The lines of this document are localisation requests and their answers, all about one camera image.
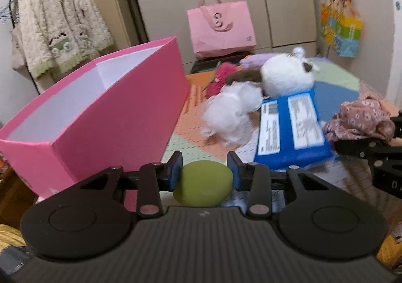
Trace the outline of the blue wet wipes pack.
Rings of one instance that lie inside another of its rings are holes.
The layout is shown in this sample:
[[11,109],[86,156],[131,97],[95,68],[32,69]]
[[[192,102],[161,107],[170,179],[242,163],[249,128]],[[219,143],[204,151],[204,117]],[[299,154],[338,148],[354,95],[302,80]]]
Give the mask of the blue wet wipes pack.
[[263,101],[256,163],[278,170],[290,165],[307,167],[331,157],[313,89]]

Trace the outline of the pink strawberry plush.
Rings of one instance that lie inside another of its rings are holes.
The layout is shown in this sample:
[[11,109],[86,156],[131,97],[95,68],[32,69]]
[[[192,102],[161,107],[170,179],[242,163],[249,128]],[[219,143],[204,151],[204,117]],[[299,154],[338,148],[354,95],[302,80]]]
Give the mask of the pink strawberry plush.
[[206,98],[209,99],[212,96],[218,95],[221,92],[221,89],[226,85],[226,78],[237,71],[238,68],[235,64],[229,62],[219,62],[217,68],[215,69],[215,74],[212,81],[205,88]]

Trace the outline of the purple plush toy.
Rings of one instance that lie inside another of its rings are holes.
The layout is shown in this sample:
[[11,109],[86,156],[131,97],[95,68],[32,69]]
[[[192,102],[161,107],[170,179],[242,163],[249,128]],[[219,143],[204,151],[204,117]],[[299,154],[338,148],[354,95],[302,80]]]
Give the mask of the purple plush toy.
[[278,56],[278,53],[262,53],[262,54],[250,54],[239,61],[239,65],[244,69],[260,69],[261,66],[267,62],[267,60]]

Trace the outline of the cream knitted cardigan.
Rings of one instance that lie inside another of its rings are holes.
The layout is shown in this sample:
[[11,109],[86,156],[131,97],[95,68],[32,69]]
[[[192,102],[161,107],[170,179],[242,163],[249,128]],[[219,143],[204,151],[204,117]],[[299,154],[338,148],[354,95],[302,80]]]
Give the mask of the cream knitted cardigan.
[[94,0],[17,2],[22,53],[35,80],[58,80],[114,44]]

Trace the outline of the colorful hanging bag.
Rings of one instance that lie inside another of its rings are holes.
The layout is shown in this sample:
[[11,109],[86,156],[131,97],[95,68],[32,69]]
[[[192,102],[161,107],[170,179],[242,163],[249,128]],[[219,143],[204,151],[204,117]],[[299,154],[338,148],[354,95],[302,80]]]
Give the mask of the colorful hanging bag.
[[329,48],[340,57],[357,54],[364,21],[352,0],[322,0],[320,32]]

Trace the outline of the white brown plush toy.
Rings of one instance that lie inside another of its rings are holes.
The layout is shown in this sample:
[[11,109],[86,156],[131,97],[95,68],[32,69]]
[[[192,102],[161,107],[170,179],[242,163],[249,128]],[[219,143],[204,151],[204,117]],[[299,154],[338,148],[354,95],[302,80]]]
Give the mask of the white brown plush toy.
[[226,84],[253,82],[261,87],[265,96],[276,98],[312,89],[314,74],[319,70],[318,65],[306,58],[305,49],[297,46],[292,52],[279,53],[267,60],[260,69],[244,70],[241,67],[226,78]]

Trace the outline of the green soft ball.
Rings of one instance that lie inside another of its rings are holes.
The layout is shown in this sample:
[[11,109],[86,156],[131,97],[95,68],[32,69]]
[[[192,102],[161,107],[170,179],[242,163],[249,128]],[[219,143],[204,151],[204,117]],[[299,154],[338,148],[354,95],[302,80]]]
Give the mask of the green soft ball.
[[182,206],[215,207],[227,199],[232,188],[233,174],[228,167],[198,160],[182,168],[173,196]]

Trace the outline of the pink paper tote bag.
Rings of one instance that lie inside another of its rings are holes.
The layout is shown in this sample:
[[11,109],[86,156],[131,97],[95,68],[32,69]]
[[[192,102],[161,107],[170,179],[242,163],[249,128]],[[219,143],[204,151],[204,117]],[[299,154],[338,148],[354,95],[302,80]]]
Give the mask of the pink paper tote bag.
[[191,44],[195,57],[225,56],[256,47],[256,35],[246,1],[207,5],[187,11]]

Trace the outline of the pink floral cloth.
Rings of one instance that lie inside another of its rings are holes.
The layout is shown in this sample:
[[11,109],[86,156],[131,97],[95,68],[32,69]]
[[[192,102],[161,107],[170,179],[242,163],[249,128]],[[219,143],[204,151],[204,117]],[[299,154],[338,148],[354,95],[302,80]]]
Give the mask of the pink floral cloth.
[[367,96],[343,102],[339,111],[324,125],[323,132],[329,142],[369,138],[390,142],[394,137],[395,124],[380,101]]

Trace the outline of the pink storage box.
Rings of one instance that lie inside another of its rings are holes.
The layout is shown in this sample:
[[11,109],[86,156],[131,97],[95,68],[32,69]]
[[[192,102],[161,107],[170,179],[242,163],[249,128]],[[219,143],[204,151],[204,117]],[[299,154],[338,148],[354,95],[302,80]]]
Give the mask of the pink storage box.
[[48,198],[111,166],[162,159],[190,85],[174,37],[92,60],[1,129],[1,152]]

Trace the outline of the white mesh bath pouf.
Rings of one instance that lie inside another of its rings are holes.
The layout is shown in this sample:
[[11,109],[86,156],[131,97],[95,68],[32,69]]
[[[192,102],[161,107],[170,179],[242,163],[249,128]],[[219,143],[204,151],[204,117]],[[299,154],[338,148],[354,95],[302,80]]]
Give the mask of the white mesh bath pouf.
[[244,146],[252,138],[254,126],[250,114],[263,102],[262,89],[254,82],[233,82],[207,99],[201,120],[203,137],[215,137],[224,147]]

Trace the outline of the black suitcase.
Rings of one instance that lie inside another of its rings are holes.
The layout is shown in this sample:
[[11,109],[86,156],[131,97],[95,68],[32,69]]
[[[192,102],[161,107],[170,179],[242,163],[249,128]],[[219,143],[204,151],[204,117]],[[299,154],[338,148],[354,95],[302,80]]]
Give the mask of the black suitcase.
[[226,56],[217,56],[217,57],[210,57],[206,59],[197,60],[190,71],[190,74],[197,74],[200,72],[207,72],[214,70],[218,63],[231,63],[238,65],[240,60],[245,58],[246,56],[252,55],[252,52],[234,52],[232,54]]

